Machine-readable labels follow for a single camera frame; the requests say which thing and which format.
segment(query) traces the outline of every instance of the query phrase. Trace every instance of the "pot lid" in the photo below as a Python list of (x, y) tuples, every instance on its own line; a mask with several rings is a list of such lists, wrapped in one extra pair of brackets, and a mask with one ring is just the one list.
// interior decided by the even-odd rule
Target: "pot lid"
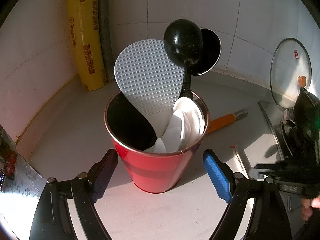
[(310, 58), (302, 43), (295, 38), (282, 40), (273, 54), (270, 69), (270, 89), (275, 103), (292, 108), (298, 98), (300, 84), (308, 90), (311, 74)]

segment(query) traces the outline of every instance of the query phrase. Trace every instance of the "screw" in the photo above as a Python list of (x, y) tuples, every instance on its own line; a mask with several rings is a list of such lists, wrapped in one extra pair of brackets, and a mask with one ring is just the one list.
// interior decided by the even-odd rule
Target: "screw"
[(53, 183), (55, 183), (55, 182), (57, 182), (57, 179), (54, 178), (54, 177), (49, 177), (49, 178), (47, 179), (47, 183), (49, 183), (49, 184), (53, 184)]
[(78, 178), (79, 179), (85, 179), (87, 177), (87, 173), (86, 172), (81, 172), (79, 175), (78, 175)]
[(242, 173), (240, 173), (240, 172), (236, 172), (236, 173), (235, 173), (235, 177), (236, 177), (237, 179), (242, 179), (242, 178), (243, 178), (243, 175), (242, 175)]
[(273, 183), (273, 179), (267, 178), (267, 182), (268, 182), (269, 184), (271, 184), (271, 183)]

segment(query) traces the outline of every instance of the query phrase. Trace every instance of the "tile grout line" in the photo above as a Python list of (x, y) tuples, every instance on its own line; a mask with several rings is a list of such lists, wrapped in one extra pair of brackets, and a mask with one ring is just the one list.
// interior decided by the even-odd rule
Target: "tile grout line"
[[(167, 24), (170, 24), (168, 22), (148, 22), (148, 23), (167, 23)], [(218, 30), (214, 30), (214, 29), (210, 29), (210, 28), (207, 28), (207, 27), (201, 27), (199, 26), (200, 28), (203, 28), (203, 29), (208, 29), (208, 30), (211, 30), (211, 31), (214, 31), (214, 32), (218, 32), (218, 33), (223, 33), (223, 34), (226, 34), (226, 35), (229, 35), (231, 37), (233, 37), (233, 35), (229, 34), (229, 33), (225, 33), (225, 32), (222, 32), (222, 31), (218, 31)]]
[(148, 39), (148, 15), (149, 15), (149, 0), (147, 0), (147, 39)]
[(68, 46), (67, 38), (66, 38), (66, 45), (67, 45), (68, 55), (69, 55), (69, 59), (70, 59), (70, 64), (71, 64), (73, 73), (76, 75), (76, 72), (75, 72), (75, 69), (74, 69), (74, 66), (73, 66), (73, 63), (72, 63), (72, 60), (71, 60), (71, 55), (70, 55), (70, 51), (69, 51), (69, 46)]
[(146, 23), (146, 22), (138, 22), (138, 23), (120, 23), (120, 24), (113, 24), (113, 25), (110, 25), (110, 27), (113, 27), (113, 26), (121, 26), (121, 25), (126, 25), (126, 24), (141, 24), (141, 23)]
[(43, 52), (43, 51), (45, 51), (45, 50), (47, 50), (47, 49), (50, 49), (51, 47), (54, 47), (55, 45), (58, 45), (58, 44), (62, 43), (62, 42), (65, 41), (66, 39), (67, 39), (67, 38), (64, 38), (63, 40), (58, 41), (58, 42), (50, 45), (49, 47), (47, 47), (47, 48), (39, 51), (39, 52), (36, 53), (35, 55), (31, 56), (30, 58), (28, 58), (27, 60), (25, 60), (24, 62), (22, 62), (22, 63), (21, 63), (19, 66), (17, 66), (9, 75), (7, 75), (7, 77), (6, 77), (3, 81), (0, 82), (0, 86), (2, 85), (2, 83), (3, 83), (4, 81), (6, 81), (6, 80), (12, 75), (13, 72), (15, 72), (18, 68), (20, 68), (20, 67), (21, 67), (23, 64), (25, 64), (27, 61), (31, 60), (32, 58), (35, 58), (35, 57), (38, 56), (41, 52)]
[(229, 64), (229, 60), (230, 60), (230, 56), (231, 56), (231, 51), (232, 51), (232, 47), (233, 47), (233, 42), (235, 41), (235, 36), (236, 36), (236, 31), (237, 31), (237, 26), (238, 26), (238, 20), (239, 20), (239, 12), (240, 12), (240, 0), (239, 0), (238, 16), (237, 16), (237, 21), (236, 21), (235, 34), (233, 35), (233, 40), (232, 40), (230, 54), (229, 54), (229, 58), (228, 58), (228, 62), (227, 62), (226, 68), (228, 68), (228, 64)]
[(256, 45), (256, 44), (254, 44), (254, 43), (252, 43), (252, 42), (250, 42), (250, 41), (247, 41), (247, 40), (245, 40), (245, 39), (243, 39), (243, 38), (240, 38), (240, 37), (238, 37), (238, 36), (235, 36), (235, 38), (238, 38), (239, 40), (242, 40), (242, 41), (245, 41), (245, 42), (247, 42), (247, 43), (250, 43), (251, 45), (254, 45), (254, 46), (256, 46), (256, 47), (258, 47), (258, 48), (260, 48), (260, 49), (263, 49), (264, 51), (266, 51), (266, 52), (268, 52), (268, 53), (270, 53), (270, 54), (273, 55), (272, 52), (264, 49), (263, 47), (260, 47), (260, 46), (258, 46), (258, 45)]

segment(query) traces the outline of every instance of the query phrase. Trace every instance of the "orange knife handle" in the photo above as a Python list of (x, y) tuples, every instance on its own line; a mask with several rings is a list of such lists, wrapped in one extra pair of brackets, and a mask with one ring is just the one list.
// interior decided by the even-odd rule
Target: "orange knife handle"
[(233, 123), (235, 120), (236, 116), (234, 114), (227, 114), (217, 119), (214, 119), (210, 122), (210, 127), (207, 131), (207, 134), (216, 131), (222, 127), (225, 127), (228, 124)]

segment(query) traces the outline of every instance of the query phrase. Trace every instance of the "red object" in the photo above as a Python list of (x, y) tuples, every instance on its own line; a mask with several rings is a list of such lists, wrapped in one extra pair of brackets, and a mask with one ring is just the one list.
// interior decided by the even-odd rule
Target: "red object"
[(12, 173), (14, 173), (15, 168), (12, 163), (5, 163), (4, 164), (4, 174), (6, 176), (11, 176)]
[(299, 59), (298, 51), (296, 49), (293, 50), (294, 56), (296, 59)]
[(17, 154), (14, 151), (10, 151), (5, 161), (15, 164), (17, 161)]
[(142, 152), (129, 146), (124, 145), (119, 141), (111, 131), (106, 120), (106, 113), (110, 102), (118, 94), (117, 92), (109, 101), (105, 114), (105, 124), (109, 134), (112, 137), (112, 142), (115, 146), (118, 155), (129, 173), (132, 181), (140, 189), (150, 193), (162, 193), (171, 189), (177, 184), (181, 178), (185, 168), (188, 165), (192, 155), (198, 150), (200, 143), (209, 128), (210, 114), (207, 106), (196, 95), (197, 103), (204, 114), (205, 129), (203, 135), (192, 146), (187, 149), (168, 154), (154, 154)]

